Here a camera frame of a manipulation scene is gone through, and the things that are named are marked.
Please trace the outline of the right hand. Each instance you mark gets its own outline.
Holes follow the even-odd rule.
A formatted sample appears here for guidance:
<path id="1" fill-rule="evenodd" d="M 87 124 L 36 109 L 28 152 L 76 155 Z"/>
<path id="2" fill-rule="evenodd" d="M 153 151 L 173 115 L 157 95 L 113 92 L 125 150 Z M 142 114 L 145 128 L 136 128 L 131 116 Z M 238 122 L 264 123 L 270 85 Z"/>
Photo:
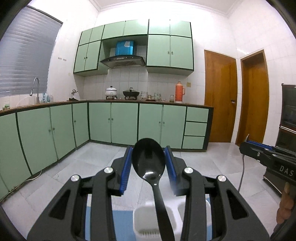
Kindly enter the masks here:
<path id="1" fill-rule="evenodd" d="M 290 197 L 290 184 L 286 182 L 284 190 L 282 192 L 280 205 L 276 213 L 277 224 L 280 225 L 285 220 L 290 218 L 293 206 L 294 200 Z"/>

